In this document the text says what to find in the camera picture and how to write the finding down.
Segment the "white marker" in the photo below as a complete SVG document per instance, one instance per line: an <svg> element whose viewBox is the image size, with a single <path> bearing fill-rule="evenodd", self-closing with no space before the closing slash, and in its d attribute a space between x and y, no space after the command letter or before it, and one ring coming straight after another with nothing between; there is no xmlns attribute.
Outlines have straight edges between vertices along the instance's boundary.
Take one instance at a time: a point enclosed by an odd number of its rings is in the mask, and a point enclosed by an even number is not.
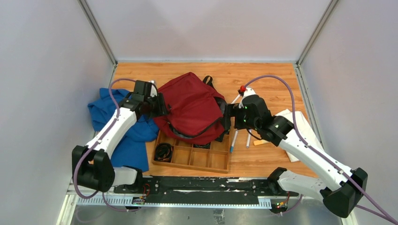
<svg viewBox="0 0 398 225"><path fill-rule="evenodd" d="M237 103L237 101L238 101L240 98L241 98L241 96L240 96L240 95L237 95L237 96L234 98L234 100L231 102L231 104Z"/></svg>

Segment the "red backpack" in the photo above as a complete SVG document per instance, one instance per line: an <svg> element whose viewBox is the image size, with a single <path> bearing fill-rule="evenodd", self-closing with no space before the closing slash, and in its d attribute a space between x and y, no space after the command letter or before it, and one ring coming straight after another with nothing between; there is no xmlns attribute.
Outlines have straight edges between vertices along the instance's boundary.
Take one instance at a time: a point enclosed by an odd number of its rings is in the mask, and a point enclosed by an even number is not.
<svg viewBox="0 0 398 225"><path fill-rule="evenodd" d="M199 79L193 72L183 74L158 88L168 114L154 118L166 136L195 145L222 142L230 131L227 102L213 85L213 78Z"/></svg>

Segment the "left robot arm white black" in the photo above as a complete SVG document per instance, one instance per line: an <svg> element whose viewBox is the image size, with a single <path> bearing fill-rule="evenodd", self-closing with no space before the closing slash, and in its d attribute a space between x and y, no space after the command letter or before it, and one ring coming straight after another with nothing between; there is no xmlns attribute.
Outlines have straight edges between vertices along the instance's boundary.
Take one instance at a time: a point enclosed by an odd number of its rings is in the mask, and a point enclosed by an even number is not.
<svg viewBox="0 0 398 225"><path fill-rule="evenodd" d="M167 115L164 96L158 91L155 81L134 80L134 90L117 102L112 82L109 96L115 112L107 124L86 145L77 145L72 150L72 181L75 192L83 199L93 198L97 193L106 193L112 187L125 185L133 194L144 187L142 170L122 166L114 167L111 157L125 133L143 116L149 119Z"/></svg>

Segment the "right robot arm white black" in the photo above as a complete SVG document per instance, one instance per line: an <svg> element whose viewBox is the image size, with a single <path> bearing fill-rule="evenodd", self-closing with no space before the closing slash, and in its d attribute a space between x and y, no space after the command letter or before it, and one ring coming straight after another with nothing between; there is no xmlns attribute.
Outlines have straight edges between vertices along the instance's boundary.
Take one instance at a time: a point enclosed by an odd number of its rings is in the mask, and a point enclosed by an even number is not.
<svg viewBox="0 0 398 225"><path fill-rule="evenodd" d="M362 168L352 169L312 146L298 135L292 121L271 115L258 95L245 96L239 104L227 104L225 115L234 117L236 129L258 132L261 139L294 155L318 175L316 179L278 167L268 177L271 194L278 196L289 191L307 195L342 218L347 218L363 197L368 174Z"/></svg>

